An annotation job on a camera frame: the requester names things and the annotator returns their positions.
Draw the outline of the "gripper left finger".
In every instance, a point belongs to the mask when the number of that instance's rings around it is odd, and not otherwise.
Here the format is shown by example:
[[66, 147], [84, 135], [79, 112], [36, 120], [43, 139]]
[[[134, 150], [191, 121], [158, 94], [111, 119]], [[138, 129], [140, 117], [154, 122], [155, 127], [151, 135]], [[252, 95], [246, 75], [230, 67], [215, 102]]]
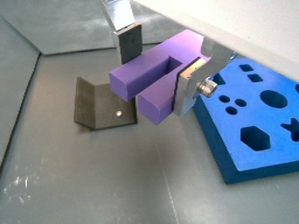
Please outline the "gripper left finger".
[[130, 0], [102, 0], [102, 6], [120, 63], [126, 64], [143, 51], [142, 25], [135, 20]]

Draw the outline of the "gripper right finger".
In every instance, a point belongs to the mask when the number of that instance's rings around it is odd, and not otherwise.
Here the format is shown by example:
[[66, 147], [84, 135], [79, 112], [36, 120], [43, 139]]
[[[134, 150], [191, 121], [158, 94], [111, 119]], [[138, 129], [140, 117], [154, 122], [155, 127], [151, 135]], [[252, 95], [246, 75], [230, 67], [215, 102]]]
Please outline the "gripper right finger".
[[210, 98], [218, 84], [211, 79], [236, 58], [236, 53], [214, 40], [204, 38], [200, 57], [179, 72], [175, 86], [172, 112], [183, 116], [192, 108], [199, 95]]

